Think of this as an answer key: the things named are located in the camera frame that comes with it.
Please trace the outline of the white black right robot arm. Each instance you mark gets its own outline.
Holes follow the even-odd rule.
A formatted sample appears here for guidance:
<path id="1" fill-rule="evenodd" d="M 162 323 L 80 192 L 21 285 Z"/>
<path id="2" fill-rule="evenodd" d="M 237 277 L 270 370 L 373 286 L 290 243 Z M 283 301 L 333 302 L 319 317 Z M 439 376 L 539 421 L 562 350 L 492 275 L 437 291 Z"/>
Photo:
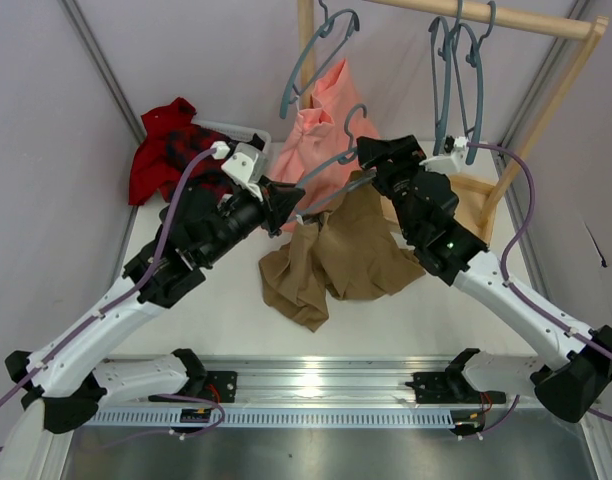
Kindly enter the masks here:
<path id="1" fill-rule="evenodd" d="M 445 370 L 448 390 L 458 399 L 469 390 L 534 398 L 559 419 L 576 423 L 612 382 L 612 327 L 593 328 L 559 309 L 511 274 L 508 249 L 496 255 L 457 221 L 459 199 L 450 178 L 477 145 L 465 137 L 448 145 L 448 152 L 426 157 L 412 135 L 362 136 L 356 143 L 361 169 L 392 203 L 423 269 L 485 306 L 535 353 L 466 349 Z"/>

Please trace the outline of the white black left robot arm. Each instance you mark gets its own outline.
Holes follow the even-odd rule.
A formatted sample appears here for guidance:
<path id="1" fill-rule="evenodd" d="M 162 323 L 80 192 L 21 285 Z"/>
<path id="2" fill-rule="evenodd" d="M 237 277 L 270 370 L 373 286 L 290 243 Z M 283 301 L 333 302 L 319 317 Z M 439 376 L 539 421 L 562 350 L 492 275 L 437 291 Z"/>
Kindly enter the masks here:
<path id="1" fill-rule="evenodd" d="M 150 361 L 114 363 L 106 358 L 203 283 L 205 271 L 254 230 L 280 234 L 305 192 L 267 177 L 261 177 L 259 187 L 259 196 L 240 189 L 224 202 L 205 188 L 184 188 L 161 211 L 155 239 L 127 262 L 88 313 L 43 349 L 17 350 L 6 358 L 11 379 L 25 391 L 23 407 L 42 407 L 45 430 L 75 430 L 106 405 L 202 395 L 208 373 L 189 348 Z"/>

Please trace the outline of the tan pleated skirt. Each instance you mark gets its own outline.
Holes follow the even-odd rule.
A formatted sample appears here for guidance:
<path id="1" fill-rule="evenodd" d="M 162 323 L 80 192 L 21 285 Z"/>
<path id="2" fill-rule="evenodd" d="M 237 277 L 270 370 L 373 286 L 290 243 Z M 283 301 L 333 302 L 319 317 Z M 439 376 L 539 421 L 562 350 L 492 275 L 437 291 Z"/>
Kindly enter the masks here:
<path id="1" fill-rule="evenodd" d="M 413 253 L 397 245 L 371 184 L 297 223 L 290 241 L 258 265 L 264 303 L 312 332 L 330 318 L 328 296 L 373 301 L 425 275 Z"/>

